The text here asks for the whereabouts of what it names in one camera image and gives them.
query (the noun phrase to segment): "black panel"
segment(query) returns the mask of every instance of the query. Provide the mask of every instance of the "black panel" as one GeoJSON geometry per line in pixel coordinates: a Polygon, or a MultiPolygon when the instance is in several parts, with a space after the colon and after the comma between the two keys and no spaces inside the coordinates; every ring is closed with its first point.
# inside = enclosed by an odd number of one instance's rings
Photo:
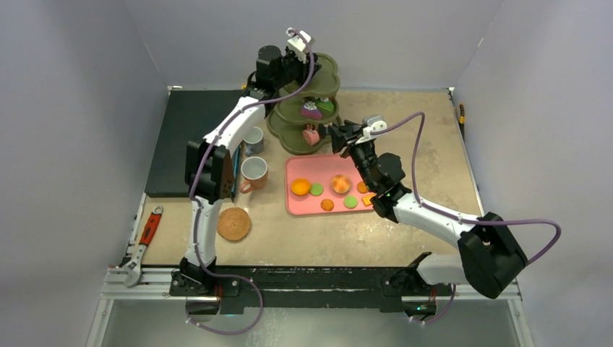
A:
{"type": "Polygon", "coordinates": [[[234,109],[241,90],[178,90],[168,99],[145,186],[150,197],[187,197],[185,149],[201,140],[234,109]]]}

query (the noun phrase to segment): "wrench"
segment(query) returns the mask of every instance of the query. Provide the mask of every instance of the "wrench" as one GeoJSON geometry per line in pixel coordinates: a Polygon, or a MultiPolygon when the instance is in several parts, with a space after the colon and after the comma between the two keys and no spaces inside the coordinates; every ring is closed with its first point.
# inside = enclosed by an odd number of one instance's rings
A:
{"type": "Polygon", "coordinates": [[[158,230],[158,224],[162,218],[163,211],[164,209],[161,206],[157,206],[153,209],[151,215],[149,215],[147,224],[145,224],[145,230],[142,232],[136,252],[132,255],[132,259],[121,267],[128,273],[128,278],[126,278],[124,281],[124,285],[128,288],[134,287],[140,280],[140,276],[142,275],[142,271],[140,270],[140,260],[145,254],[147,246],[149,246],[151,243],[153,235],[155,235],[155,231],[158,230]]]}

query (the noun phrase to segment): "toy food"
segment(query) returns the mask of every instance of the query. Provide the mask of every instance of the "toy food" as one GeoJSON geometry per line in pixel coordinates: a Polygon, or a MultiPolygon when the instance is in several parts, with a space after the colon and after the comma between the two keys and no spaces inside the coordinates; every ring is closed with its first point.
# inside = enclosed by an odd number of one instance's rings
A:
{"type": "Polygon", "coordinates": [[[351,181],[349,181],[349,178],[345,175],[336,175],[332,177],[330,185],[332,186],[332,190],[338,194],[345,194],[351,189],[351,181]]]}
{"type": "Polygon", "coordinates": [[[311,182],[306,179],[294,179],[291,182],[291,192],[301,197],[307,195],[311,189],[311,182]]]}
{"type": "Polygon", "coordinates": [[[370,201],[370,199],[372,199],[373,196],[375,196],[375,194],[371,193],[371,194],[368,194],[368,195],[364,195],[362,197],[362,202],[364,203],[364,206],[372,205],[372,202],[370,201]]]}
{"type": "Polygon", "coordinates": [[[322,200],[322,210],[324,211],[331,211],[334,209],[334,202],[330,199],[324,199],[322,200]]]}
{"type": "Polygon", "coordinates": [[[349,195],[345,197],[343,204],[345,204],[345,207],[347,208],[356,208],[356,206],[358,205],[358,200],[353,195],[349,195]]]}
{"type": "Polygon", "coordinates": [[[324,192],[324,186],[319,183],[311,184],[311,195],[318,197],[324,192]]]}
{"type": "Polygon", "coordinates": [[[219,214],[218,234],[229,241],[242,240],[251,229],[251,218],[240,207],[227,208],[219,214]]]}
{"type": "Polygon", "coordinates": [[[362,194],[366,194],[368,192],[368,188],[366,188],[366,184],[364,182],[358,183],[356,188],[358,189],[358,192],[361,192],[362,194]]]}

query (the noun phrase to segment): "table surface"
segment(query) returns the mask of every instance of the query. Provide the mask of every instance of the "table surface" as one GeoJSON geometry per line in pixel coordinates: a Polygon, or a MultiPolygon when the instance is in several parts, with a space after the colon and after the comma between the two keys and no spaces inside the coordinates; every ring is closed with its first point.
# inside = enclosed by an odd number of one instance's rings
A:
{"type": "MultiPolygon", "coordinates": [[[[340,91],[343,119],[361,121],[381,114],[388,125],[415,111],[424,111],[426,123],[416,162],[416,178],[421,195],[433,202],[465,213],[479,214],[462,139],[448,94],[441,92],[340,91]]],[[[249,235],[240,242],[218,237],[215,246],[218,264],[223,265],[303,265],[303,266],[405,266],[422,252],[451,254],[455,248],[417,228],[381,219],[374,212],[326,215],[291,215],[286,209],[285,162],[292,156],[272,136],[265,123],[265,150],[268,162],[267,186],[249,194],[239,194],[234,202],[252,219],[249,235]]],[[[419,120],[378,138],[377,153],[395,153],[403,160],[411,186],[411,154],[419,120]]],[[[318,154],[331,153],[329,146],[318,154]]],[[[191,204],[187,198],[147,197],[143,214],[157,206],[164,214],[157,234],[143,258],[145,265],[176,265],[187,249],[191,204]]]]}

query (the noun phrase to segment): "cookie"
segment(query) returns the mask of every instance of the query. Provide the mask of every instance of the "cookie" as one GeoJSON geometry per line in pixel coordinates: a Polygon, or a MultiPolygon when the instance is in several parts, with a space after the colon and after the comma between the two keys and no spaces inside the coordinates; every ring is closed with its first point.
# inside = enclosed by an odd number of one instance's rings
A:
{"type": "Polygon", "coordinates": [[[250,229],[251,218],[240,207],[230,207],[219,214],[217,233],[228,241],[242,240],[250,229]]]}
{"type": "Polygon", "coordinates": [[[375,193],[371,193],[368,195],[364,195],[362,197],[362,202],[364,203],[364,206],[370,206],[372,205],[372,201],[370,201],[370,199],[372,199],[372,197],[375,196],[375,193]]]}
{"type": "Polygon", "coordinates": [[[324,186],[319,183],[311,184],[311,195],[318,197],[324,192],[324,186]]]}
{"type": "Polygon", "coordinates": [[[362,194],[366,194],[368,192],[368,188],[366,188],[366,184],[364,182],[358,183],[356,188],[358,189],[358,192],[362,194]]]}
{"type": "Polygon", "coordinates": [[[330,212],[331,210],[334,210],[334,202],[330,199],[324,199],[322,200],[321,207],[322,210],[330,212]]]}

